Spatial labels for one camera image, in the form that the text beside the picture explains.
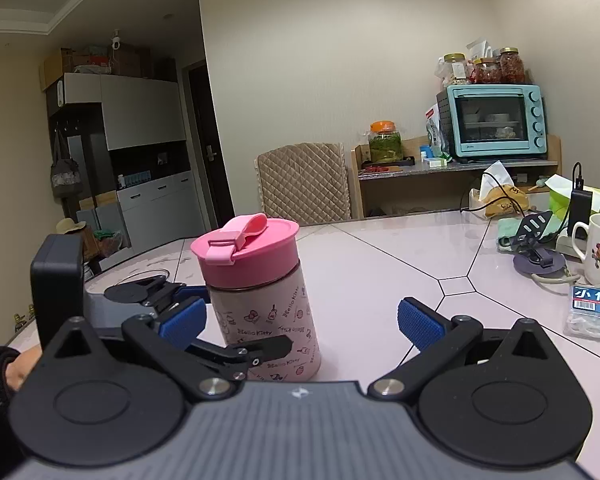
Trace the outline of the person's left hand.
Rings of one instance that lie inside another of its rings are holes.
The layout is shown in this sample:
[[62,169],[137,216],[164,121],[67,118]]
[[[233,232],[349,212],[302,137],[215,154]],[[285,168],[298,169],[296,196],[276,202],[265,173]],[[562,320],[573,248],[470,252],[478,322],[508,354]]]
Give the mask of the person's left hand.
[[18,391],[42,356],[39,344],[25,352],[21,352],[15,361],[10,362],[5,370],[5,379],[12,391]]

